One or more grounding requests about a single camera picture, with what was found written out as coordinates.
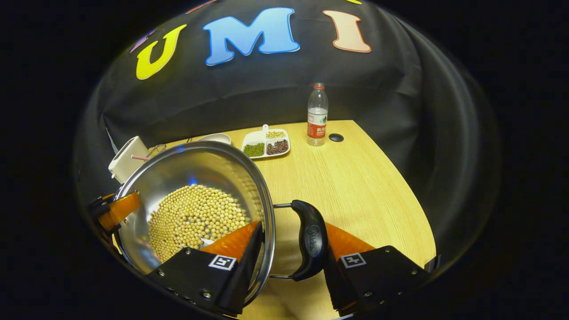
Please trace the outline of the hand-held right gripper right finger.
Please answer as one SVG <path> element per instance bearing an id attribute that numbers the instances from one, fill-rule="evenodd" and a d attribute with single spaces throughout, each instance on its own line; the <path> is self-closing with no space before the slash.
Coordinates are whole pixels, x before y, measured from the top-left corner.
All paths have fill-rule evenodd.
<path id="1" fill-rule="evenodd" d="M 325 281 L 340 316 L 386 313 L 429 279 L 429 270 L 391 245 L 376 248 L 330 223 Z"/>

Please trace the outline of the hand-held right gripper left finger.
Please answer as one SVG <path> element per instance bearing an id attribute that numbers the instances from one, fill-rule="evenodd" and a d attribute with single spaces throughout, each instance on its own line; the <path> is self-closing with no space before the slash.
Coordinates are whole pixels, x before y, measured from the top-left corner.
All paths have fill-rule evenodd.
<path id="1" fill-rule="evenodd" d="M 262 223 L 253 221 L 205 249 L 181 249 L 147 278 L 189 304 L 236 316 L 243 312 L 263 237 Z"/>

